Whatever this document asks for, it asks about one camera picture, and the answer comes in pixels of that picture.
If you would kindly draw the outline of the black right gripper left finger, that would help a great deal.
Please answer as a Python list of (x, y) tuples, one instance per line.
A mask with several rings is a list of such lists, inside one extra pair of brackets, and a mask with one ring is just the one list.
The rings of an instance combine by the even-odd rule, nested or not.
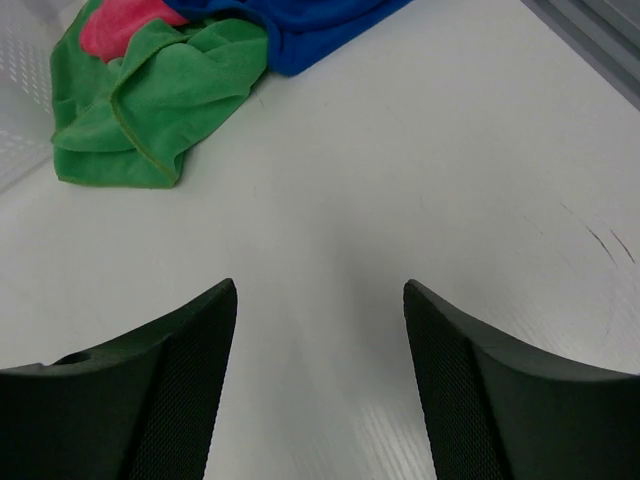
[(110, 341), (3, 370), (2, 477), (202, 478), (236, 315), (227, 279)]

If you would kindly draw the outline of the green microfiber towel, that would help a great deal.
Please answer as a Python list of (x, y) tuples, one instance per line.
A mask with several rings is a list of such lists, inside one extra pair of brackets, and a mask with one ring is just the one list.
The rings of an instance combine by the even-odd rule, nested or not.
[(152, 20), (108, 63), (80, 46), (99, 2), (88, 1), (50, 59), (59, 180), (93, 187), (167, 189), (185, 153), (213, 133), (267, 67), (267, 35), (237, 18), (174, 28)]

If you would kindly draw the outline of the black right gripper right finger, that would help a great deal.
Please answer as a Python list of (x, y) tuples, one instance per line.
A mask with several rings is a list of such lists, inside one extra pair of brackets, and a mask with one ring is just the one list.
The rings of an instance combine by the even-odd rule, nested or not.
[(523, 342), (417, 281), (407, 336), (440, 479), (635, 479), (639, 379)]

